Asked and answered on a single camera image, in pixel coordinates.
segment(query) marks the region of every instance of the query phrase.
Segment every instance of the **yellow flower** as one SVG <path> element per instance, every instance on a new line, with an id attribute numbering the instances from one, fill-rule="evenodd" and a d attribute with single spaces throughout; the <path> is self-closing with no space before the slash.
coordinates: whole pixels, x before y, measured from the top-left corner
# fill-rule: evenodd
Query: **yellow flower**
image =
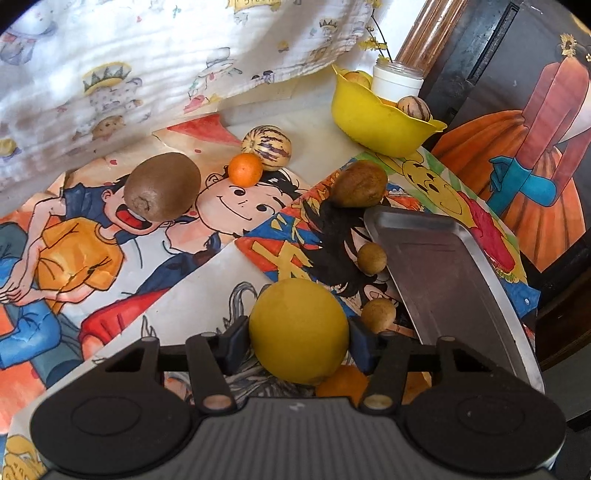
<path id="1" fill-rule="evenodd" d="M 576 54 L 574 47 L 577 41 L 570 33 L 560 34 L 560 47 L 562 48 L 562 55 L 565 57 L 574 57 Z"/>

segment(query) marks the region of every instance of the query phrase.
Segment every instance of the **stainless steel tray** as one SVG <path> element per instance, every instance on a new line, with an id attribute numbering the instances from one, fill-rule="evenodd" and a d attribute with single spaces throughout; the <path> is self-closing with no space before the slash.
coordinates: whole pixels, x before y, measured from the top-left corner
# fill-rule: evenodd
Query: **stainless steel tray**
<path id="1" fill-rule="evenodd" d="M 538 391 L 544 383 L 517 314 L 470 232 L 443 215 L 391 207 L 365 211 L 367 230 L 422 343 L 450 335 Z"/>

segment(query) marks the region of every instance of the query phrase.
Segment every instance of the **white fabric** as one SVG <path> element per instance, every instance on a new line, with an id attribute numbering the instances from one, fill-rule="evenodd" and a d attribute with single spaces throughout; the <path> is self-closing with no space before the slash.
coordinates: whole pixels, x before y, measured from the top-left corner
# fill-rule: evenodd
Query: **white fabric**
<path id="1" fill-rule="evenodd" d="M 0 41 L 0 191 L 351 49 L 366 0 L 41 0 Z"/>

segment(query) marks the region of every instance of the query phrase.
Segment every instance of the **screw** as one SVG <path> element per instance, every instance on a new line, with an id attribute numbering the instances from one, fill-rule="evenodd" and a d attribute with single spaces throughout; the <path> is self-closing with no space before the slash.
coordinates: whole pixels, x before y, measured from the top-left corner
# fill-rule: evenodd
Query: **screw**
<path id="1" fill-rule="evenodd" d="M 209 395 L 203 399 L 203 406 L 208 410 L 227 410 L 232 406 L 232 399 L 227 395 Z"/>
<path id="2" fill-rule="evenodd" d="M 374 393 L 369 397 L 365 397 L 363 404 L 372 410 L 386 410 L 393 405 L 394 401 L 387 395 Z"/>

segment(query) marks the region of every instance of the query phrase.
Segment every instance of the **plastic bowl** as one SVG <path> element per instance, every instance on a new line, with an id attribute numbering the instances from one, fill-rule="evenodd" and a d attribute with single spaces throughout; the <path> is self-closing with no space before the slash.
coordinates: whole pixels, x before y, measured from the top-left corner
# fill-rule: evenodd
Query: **plastic bowl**
<path id="1" fill-rule="evenodd" d="M 406 157 L 431 135 L 447 125 L 431 118 L 424 122 L 394 106 L 382 103 L 371 90 L 343 77 L 347 70 L 333 65 L 336 90 L 332 116 L 337 126 L 352 140 L 389 157 Z"/>

